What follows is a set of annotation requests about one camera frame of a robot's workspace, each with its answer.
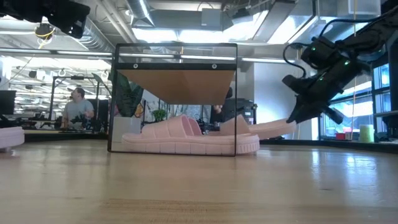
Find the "metal frame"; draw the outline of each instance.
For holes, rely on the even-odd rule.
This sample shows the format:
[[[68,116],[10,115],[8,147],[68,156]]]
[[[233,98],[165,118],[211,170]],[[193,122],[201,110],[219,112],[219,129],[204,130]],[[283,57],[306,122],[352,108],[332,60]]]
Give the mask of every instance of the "metal frame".
[[[124,63],[119,62],[121,56],[121,47],[234,47],[236,49],[236,56],[234,58],[235,63],[217,63],[216,68],[213,68],[214,63]],[[181,58],[181,55],[174,55],[174,58]],[[199,155],[199,154],[171,154],[171,155],[184,155],[184,156],[223,156],[223,157],[235,157],[236,156],[236,115],[237,115],[237,102],[238,102],[238,45],[237,44],[186,44],[186,43],[132,43],[132,44],[117,44],[112,60],[113,74],[112,83],[118,82],[118,69],[155,69],[155,70],[234,70],[235,71],[235,125],[234,125],[234,154],[232,155]],[[109,116],[109,134],[108,134],[108,152],[123,152],[123,153],[135,153],[135,154],[166,154],[158,152],[126,152],[126,151],[115,151],[112,150],[112,137],[113,137],[113,121],[114,111],[116,106],[116,91],[117,88],[112,88],[112,100],[111,110]]]

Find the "gray t-shirt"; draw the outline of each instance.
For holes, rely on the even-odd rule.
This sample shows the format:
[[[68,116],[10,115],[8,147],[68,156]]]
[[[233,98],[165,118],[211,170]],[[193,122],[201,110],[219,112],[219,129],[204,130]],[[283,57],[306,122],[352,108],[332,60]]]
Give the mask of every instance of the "gray t-shirt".
[[[86,111],[93,111],[93,105],[88,101],[88,100],[82,100],[79,103],[75,102],[69,102],[65,106],[65,111],[63,112],[63,115],[66,116],[69,121],[75,118],[76,116],[79,116],[81,114],[84,114]]]

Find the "table surface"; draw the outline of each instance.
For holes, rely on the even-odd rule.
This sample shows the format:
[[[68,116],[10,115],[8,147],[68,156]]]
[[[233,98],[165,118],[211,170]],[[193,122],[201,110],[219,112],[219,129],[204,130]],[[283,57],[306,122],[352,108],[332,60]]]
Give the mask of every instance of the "table surface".
[[[231,157],[110,154],[106,141],[0,154],[1,223],[397,223],[398,156],[267,146]]]

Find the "window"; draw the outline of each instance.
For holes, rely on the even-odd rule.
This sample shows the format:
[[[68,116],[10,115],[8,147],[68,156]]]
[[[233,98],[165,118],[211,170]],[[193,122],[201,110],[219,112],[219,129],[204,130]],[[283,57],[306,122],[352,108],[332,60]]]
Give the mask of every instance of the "window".
[[[354,132],[359,132],[359,127],[362,124],[373,124],[373,101],[371,96],[355,99],[355,105],[353,104],[353,99],[351,99],[332,104],[330,108],[336,108],[345,117],[341,124],[336,124],[328,116],[323,115],[325,135],[328,137],[335,137],[336,133],[351,132],[352,124]]]
[[[344,90],[344,93],[340,94],[338,93],[335,97],[332,98],[332,100],[337,100],[346,96],[352,96],[354,97],[354,92],[355,94],[360,94],[360,93],[366,93],[370,92],[372,90],[372,81],[368,81],[359,85],[356,85],[355,87],[348,88]]]
[[[374,69],[374,89],[390,86],[389,64]]]
[[[382,93],[376,95],[376,112],[383,113],[391,111],[391,96],[390,93]],[[382,121],[382,118],[377,118],[377,131],[386,132],[387,126]]]

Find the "green plant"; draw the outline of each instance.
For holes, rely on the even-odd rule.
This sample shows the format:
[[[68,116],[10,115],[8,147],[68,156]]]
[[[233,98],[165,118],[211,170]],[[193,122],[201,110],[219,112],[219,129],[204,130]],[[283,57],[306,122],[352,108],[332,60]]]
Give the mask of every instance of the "green plant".
[[[95,81],[97,81],[100,84],[104,85],[106,90],[109,92],[109,94],[112,95],[112,91],[108,88],[108,86],[105,84],[105,82],[102,81],[102,78],[99,75],[95,74],[95,73],[91,73],[91,74],[93,75]]]
[[[110,73],[108,80],[112,80],[113,74]],[[144,89],[136,83],[130,82],[123,74],[118,74],[118,83],[112,83],[112,88],[116,88],[116,106],[123,117],[132,117],[142,99]]]
[[[152,112],[152,115],[154,115],[156,122],[163,121],[166,117],[166,111],[163,109],[155,110]]]

